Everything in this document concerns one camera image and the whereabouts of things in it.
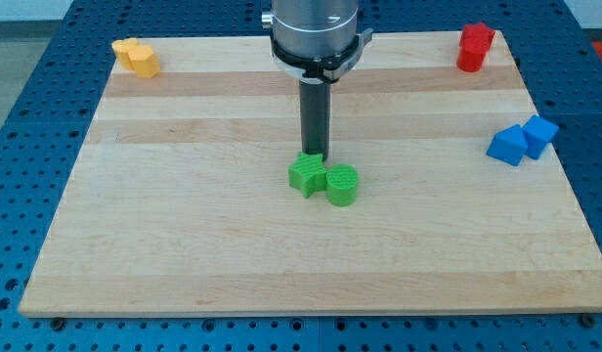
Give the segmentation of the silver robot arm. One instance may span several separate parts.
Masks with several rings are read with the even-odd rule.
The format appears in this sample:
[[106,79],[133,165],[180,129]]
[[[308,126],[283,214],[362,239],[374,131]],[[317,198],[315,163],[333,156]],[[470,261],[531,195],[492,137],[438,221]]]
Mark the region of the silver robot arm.
[[332,84],[360,60],[373,30],[357,31],[357,0],[272,0],[262,14],[279,69],[306,84]]

